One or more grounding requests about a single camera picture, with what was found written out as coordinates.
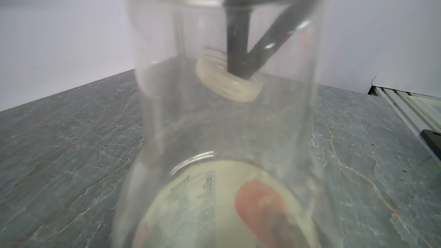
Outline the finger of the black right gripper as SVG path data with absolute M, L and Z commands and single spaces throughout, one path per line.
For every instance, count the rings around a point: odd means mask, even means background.
M 247 53 L 241 78 L 249 79 L 294 34 L 296 28 L 314 11 L 319 0 L 298 0 L 281 12 L 254 47 Z
M 227 26 L 227 70 L 243 78 L 247 70 L 251 10 L 249 0 L 225 0 Z

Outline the cream bottle cap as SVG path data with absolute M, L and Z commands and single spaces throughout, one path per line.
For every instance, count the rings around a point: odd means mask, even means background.
M 212 48 L 203 48 L 196 62 L 196 74 L 201 82 L 225 99 L 248 103 L 257 98 L 266 84 L 260 73 L 242 79 L 228 72 L 227 54 Z

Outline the clear bottle red cream label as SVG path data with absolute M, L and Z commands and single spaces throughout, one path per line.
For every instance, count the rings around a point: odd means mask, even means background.
M 249 0 L 248 52 L 298 0 Z M 340 248 L 342 229 L 311 153 L 330 0 L 255 74 L 251 102 L 207 88 L 203 48 L 227 54 L 225 0 L 126 0 L 146 143 L 117 202 L 114 248 Z

